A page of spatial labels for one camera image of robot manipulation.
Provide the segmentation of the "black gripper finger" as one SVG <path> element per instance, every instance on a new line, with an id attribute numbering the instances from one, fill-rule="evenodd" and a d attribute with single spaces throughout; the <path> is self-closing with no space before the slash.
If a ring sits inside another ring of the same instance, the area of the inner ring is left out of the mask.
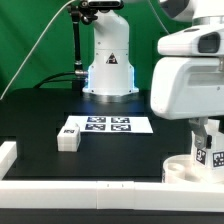
<path id="1" fill-rule="evenodd" d="M 212 136 L 208 135 L 205 129 L 205 126 L 208 124 L 208 119 L 204 117 L 191 118 L 189 120 L 189 124 L 195 136 L 195 147 L 197 149 L 210 149 L 212 143 Z"/>

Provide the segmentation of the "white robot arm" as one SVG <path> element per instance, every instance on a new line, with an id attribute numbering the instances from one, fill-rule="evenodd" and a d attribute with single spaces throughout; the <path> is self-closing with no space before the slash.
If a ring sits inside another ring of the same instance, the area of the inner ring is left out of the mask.
<path id="1" fill-rule="evenodd" d="M 84 91 L 117 98 L 137 91 L 128 59 L 129 25 L 114 11 L 125 0 L 86 0 L 94 22 L 94 61 Z M 198 149 L 210 146 L 205 124 L 224 115 L 224 0 L 158 0 L 165 14 L 192 25 L 158 41 L 151 108 L 165 119 L 187 119 Z"/>

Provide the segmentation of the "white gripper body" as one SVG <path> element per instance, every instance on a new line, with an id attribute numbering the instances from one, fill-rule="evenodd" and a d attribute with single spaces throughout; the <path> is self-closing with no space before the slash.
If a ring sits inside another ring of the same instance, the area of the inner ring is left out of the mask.
<path id="1" fill-rule="evenodd" d="M 218 58 L 164 57 L 155 66 L 150 104 L 165 119 L 224 115 L 224 71 Z"/>

